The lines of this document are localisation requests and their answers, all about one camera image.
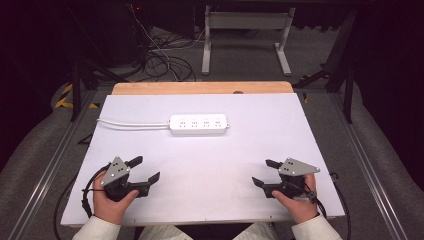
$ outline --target white cable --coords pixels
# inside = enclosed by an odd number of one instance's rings
[[[139,127],[139,128],[169,128],[169,123],[120,123],[105,119],[97,119],[98,122],[107,123],[119,127]]]

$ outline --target metal bracket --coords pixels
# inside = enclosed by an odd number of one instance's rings
[[[103,177],[101,185],[104,187],[128,174],[130,174],[130,167],[128,167],[125,162],[117,156],[110,164],[109,169]]]
[[[308,173],[317,173],[321,170],[294,158],[287,158],[278,168],[278,173],[287,176],[302,176]]]

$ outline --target power outlet socket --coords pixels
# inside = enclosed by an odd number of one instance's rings
[[[176,114],[169,120],[174,135],[224,134],[228,127],[224,114]]]

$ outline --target metal frame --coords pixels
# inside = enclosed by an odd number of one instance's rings
[[[210,12],[210,6],[206,6],[202,74],[209,74],[212,50],[210,41],[211,29],[284,29],[280,42],[275,43],[274,46],[284,75],[291,76],[291,70],[284,54],[284,47],[290,32],[294,12],[295,8],[290,8],[288,13]]]

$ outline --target floor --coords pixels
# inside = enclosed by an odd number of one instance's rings
[[[211,72],[200,74],[202,42],[188,49],[165,51],[188,61],[196,73],[189,81],[288,81],[296,83],[303,75],[320,70],[337,30],[292,28],[286,46],[292,76],[285,77],[273,43],[278,31],[259,31],[251,35],[233,32],[216,34],[212,39]],[[136,74],[131,81],[145,78]],[[159,81],[172,81],[172,74]],[[351,220],[351,239],[424,239],[424,193],[414,184],[384,134],[362,106],[355,86],[352,105],[353,124],[341,115],[343,88],[329,94],[319,80],[297,89],[313,134],[328,169],[336,172],[336,184],[346,200]],[[54,106],[65,86],[52,99]],[[95,120],[113,83],[101,82],[97,91],[84,92],[84,104],[99,103],[100,108],[84,108],[73,123],[71,108],[54,108],[53,114],[36,126],[22,141],[0,174],[0,239],[54,239],[54,209],[61,193],[78,172],[88,145],[79,144],[93,133]],[[59,204],[57,221],[66,205]],[[329,222],[343,238],[348,219]],[[291,239],[293,223],[276,223],[280,239]],[[77,229],[58,226],[63,239]],[[123,228],[119,239],[132,239],[134,229]]]

